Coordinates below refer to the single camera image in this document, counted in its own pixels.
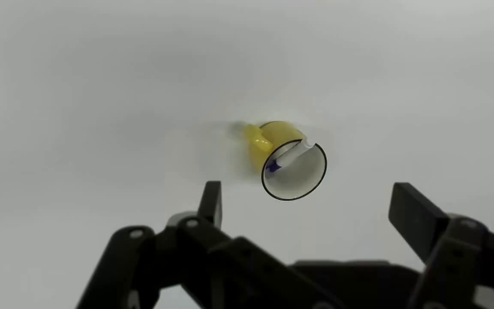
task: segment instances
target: blurry yellow object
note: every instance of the blurry yellow object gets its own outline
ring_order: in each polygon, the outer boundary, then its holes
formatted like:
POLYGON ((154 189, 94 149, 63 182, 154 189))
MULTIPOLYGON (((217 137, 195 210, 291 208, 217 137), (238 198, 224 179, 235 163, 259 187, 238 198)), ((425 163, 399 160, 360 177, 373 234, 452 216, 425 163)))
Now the blurry yellow object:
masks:
POLYGON ((257 172, 262 172, 271 155, 286 146, 296 144, 305 136, 288 122, 267 122, 260 127, 247 125, 248 156, 257 172))
POLYGON ((293 201, 312 192, 325 175, 327 158, 319 144, 288 122, 247 125, 248 158, 260 175, 265 192, 293 201))

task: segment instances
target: yellow object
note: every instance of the yellow object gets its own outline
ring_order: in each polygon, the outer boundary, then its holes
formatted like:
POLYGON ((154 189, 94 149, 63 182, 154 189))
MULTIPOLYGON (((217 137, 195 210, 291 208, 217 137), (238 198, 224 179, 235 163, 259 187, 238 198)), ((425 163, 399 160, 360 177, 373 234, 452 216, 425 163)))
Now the yellow object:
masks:
POLYGON ((305 136, 288 122, 267 122, 260 127, 247 125, 248 158, 262 172, 267 160, 284 146, 295 146, 305 136))
POLYGON ((319 144, 288 122, 247 125, 248 158, 260 175, 264 191, 281 201, 300 199, 322 182, 327 156, 319 144))

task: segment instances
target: yellow cup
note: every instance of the yellow cup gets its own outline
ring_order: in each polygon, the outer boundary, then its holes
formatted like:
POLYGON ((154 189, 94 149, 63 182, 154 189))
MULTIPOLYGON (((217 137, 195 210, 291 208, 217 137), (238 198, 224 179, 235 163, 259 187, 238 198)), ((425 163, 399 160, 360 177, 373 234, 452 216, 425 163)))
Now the yellow cup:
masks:
POLYGON ((264 191, 281 201, 300 199, 322 182, 327 156, 288 122, 247 125, 248 158, 264 191))

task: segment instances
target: white surface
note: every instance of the white surface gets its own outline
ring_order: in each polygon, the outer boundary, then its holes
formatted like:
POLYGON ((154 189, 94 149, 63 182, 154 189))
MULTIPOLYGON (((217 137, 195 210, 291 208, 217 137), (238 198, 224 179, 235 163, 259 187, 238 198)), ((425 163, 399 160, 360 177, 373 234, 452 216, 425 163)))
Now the white surface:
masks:
POLYGON ((0 307, 73 307, 113 230, 162 228, 207 179, 283 261, 420 266, 394 180, 494 228, 494 2, 0 0, 0 307), (272 119, 329 156, 296 203, 229 129, 272 119))

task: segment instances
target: white background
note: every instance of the white background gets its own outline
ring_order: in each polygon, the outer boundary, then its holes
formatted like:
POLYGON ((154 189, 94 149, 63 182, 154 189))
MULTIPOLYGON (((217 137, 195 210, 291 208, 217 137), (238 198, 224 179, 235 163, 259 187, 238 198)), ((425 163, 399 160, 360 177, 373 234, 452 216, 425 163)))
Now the white background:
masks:
POLYGON ((286 263, 420 268, 396 180, 494 228, 494 0, 0 0, 0 307, 73 307, 116 228, 209 179, 224 230, 286 263), (245 161, 236 124, 272 119, 327 151, 301 201, 245 161))

